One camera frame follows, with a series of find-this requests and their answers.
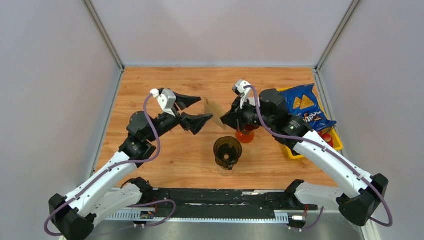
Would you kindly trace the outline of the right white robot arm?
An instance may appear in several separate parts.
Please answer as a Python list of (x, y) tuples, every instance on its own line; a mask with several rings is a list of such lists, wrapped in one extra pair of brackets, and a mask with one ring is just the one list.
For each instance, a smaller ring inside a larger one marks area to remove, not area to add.
[(288, 112), (285, 98), (276, 89), (257, 92), (247, 85), (232, 90), (236, 99), (230, 111), (221, 117), (225, 125), (238, 131), (248, 126), (264, 128), (278, 143), (309, 159), (337, 184), (332, 188), (295, 180), (285, 195), (290, 208), (317, 205), (338, 209), (349, 222), (363, 227), (383, 206), (388, 218), (384, 226), (393, 225), (393, 215), (385, 200), (389, 181), (384, 175), (371, 174), (337, 152), (308, 123)]

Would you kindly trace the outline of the brown paper coffee filter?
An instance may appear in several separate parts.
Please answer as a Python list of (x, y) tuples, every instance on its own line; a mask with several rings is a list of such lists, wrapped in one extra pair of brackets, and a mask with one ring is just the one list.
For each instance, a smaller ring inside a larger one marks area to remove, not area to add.
[(221, 120), (221, 117), (224, 116), (226, 113), (223, 108), (216, 102), (209, 100), (206, 97), (203, 97), (202, 100), (204, 103), (204, 113), (212, 114), (212, 122), (215, 123), (221, 129), (225, 130), (227, 127)]

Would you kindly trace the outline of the brown plastic coffee dripper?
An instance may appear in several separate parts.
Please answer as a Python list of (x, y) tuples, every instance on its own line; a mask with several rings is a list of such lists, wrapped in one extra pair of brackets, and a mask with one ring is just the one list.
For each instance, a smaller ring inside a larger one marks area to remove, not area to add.
[(257, 125), (246, 124), (245, 127), (244, 127), (244, 131), (252, 132), (252, 131), (257, 130), (258, 128), (259, 128), (259, 126), (257, 126)]

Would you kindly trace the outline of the olive plastic coffee dripper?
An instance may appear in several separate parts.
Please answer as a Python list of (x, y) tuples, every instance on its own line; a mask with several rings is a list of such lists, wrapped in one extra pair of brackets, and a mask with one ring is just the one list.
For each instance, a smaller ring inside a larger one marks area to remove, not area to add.
[(223, 136), (213, 145), (215, 163), (224, 170), (231, 171), (239, 162), (243, 153), (241, 143), (232, 136)]

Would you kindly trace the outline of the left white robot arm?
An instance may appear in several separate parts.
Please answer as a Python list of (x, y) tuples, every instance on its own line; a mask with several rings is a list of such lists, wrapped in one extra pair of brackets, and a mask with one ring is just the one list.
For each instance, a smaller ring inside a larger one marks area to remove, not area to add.
[(143, 164), (161, 153), (160, 138), (175, 127), (198, 134), (213, 114), (190, 115), (185, 109), (198, 103), (198, 96), (178, 94), (170, 89), (152, 89), (149, 99), (156, 99), (162, 112), (151, 117), (146, 108), (135, 112), (127, 126), (127, 137), (109, 161), (88, 180), (65, 195), (55, 194), (48, 201), (49, 216), (44, 232), (52, 237), (84, 240), (102, 221), (131, 206), (147, 207), (153, 201), (148, 182), (132, 179), (119, 191), (112, 188)]

